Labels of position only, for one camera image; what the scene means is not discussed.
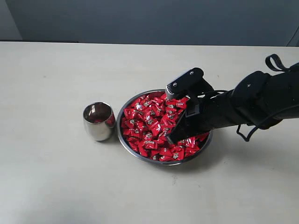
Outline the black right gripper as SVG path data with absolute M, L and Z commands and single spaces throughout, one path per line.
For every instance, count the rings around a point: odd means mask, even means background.
M 234 89 L 205 100 L 200 114 L 183 112 L 176 126 L 166 135 L 168 142 L 175 144 L 212 129 L 257 125 L 267 117 L 261 97 L 270 77 L 268 73 L 253 72 Z

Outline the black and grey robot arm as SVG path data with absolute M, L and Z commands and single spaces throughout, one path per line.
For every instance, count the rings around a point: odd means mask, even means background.
M 203 78 L 200 68 L 193 68 L 169 83 L 168 99 L 189 97 L 186 109 L 166 138 L 176 143 L 214 129 L 248 125 L 253 133 L 266 130 L 284 119 L 299 116 L 299 66 L 285 67 L 278 55 L 265 59 L 274 76 L 262 71 L 247 75 L 234 89 L 215 90 Z

